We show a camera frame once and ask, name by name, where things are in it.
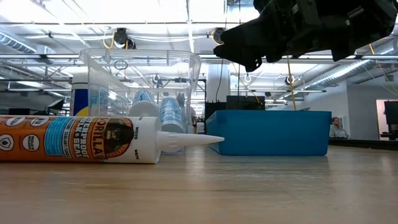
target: orange label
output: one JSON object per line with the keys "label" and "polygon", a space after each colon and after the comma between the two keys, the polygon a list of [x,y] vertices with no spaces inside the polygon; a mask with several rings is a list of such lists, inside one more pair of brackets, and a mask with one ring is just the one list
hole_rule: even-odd
{"label": "orange label", "polygon": [[0,160],[101,162],[134,139],[129,118],[0,116]]}

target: wooden table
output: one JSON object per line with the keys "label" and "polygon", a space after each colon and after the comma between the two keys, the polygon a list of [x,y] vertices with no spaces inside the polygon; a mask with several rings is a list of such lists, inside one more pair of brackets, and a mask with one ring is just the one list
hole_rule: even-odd
{"label": "wooden table", "polygon": [[0,164],[8,223],[398,223],[398,152],[226,157],[157,165]]}

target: white nozzle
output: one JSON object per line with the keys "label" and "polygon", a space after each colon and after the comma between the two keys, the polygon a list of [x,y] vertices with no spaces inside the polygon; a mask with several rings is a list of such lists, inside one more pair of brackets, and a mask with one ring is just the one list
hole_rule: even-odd
{"label": "white nozzle", "polygon": [[197,146],[224,141],[224,138],[204,134],[179,134],[158,131],[156,148],[164,152],[177,152],[185,146]]}

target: blue bin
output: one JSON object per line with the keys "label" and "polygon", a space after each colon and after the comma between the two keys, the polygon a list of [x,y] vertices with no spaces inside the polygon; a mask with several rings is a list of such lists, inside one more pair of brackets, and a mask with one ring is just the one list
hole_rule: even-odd
{"label": "blue bin", "polygon": [[207,134],[224,142],[210,147],[225,156],[324,156],[328,152],[329,111],[216,111]]}

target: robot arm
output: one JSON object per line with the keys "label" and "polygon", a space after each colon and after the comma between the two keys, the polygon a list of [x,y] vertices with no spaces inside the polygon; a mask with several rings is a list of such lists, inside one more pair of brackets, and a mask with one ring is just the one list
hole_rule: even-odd
{"label": "robot arm", "polygon": [[331,50],[338,61],[391,34],[396,0],[254,0],[257,19],[225,31],[215,55],[255,71],[283,55]]}

